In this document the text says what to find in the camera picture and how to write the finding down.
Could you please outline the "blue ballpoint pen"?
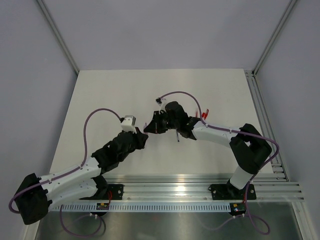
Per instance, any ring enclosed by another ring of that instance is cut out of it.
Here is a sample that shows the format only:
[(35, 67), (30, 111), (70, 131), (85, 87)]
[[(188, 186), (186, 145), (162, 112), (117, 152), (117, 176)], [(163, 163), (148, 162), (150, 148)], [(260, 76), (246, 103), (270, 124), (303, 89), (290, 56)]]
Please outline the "blue ballpoint pen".
[(179, 137), (179, 133), (178, 133), (177, 130), (175, 131), (175, 135), (176, 135), (177, 142), (179, 143), (180, 142), (180, 137)]

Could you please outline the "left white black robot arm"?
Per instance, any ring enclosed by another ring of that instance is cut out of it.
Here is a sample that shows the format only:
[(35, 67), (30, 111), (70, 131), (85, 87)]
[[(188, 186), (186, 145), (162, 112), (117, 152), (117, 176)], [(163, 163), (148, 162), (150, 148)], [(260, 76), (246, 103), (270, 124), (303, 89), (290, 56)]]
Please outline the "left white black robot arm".
[(103, 174), (117, 168), (129, 154), (144, 149), (147, 139), (148, 135), (139, 131), (122, 131), (82, 164), (48, 175), (27, 175), (13, 197), (15, 213), (25, 225), (31, 225), (69, 202), (91, 197), (103, 199), (108, 194)]

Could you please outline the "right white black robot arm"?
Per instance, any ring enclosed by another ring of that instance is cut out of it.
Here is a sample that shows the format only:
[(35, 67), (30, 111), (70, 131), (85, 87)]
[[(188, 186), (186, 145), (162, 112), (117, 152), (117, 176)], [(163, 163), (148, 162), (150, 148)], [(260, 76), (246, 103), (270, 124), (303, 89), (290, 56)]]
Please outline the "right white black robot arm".
[(151, 134), (164, 134), (168, 130), (176, 130), (186, 139), (213, 142), (231, 149), (238, 164), (226, 184), (227, 193), (232, 198), (239, 198), (245, 192), (248, 182), (272, 152), (270, 145), (253, 125), (246, 123), (243, 127), (226, 131), (221, 127), (212, 128), (200, 117), (189, 116), (176, 101), (154, 111), (150, 123), (144, 128), (144, 132)]

